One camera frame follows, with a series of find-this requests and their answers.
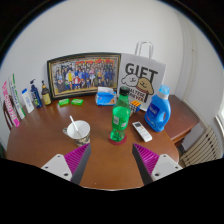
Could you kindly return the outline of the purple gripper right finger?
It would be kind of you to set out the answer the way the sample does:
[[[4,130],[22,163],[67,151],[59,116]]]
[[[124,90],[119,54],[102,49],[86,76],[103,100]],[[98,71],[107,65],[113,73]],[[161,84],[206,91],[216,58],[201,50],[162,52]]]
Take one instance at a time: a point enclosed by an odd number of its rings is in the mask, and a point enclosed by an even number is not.
[[[148,185],[182,169],[167,154],[158,155],[138,144],[133,144],[132,154],[136,160],[144,185]]]

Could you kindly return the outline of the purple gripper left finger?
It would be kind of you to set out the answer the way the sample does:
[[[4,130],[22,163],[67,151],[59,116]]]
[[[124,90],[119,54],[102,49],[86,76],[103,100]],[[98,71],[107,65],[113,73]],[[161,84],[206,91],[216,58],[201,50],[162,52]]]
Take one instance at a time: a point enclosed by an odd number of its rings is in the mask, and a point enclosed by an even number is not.
[[[42,169],[79,185],[90,154],[91,144],[88,143],[66,155],[56,154]]]

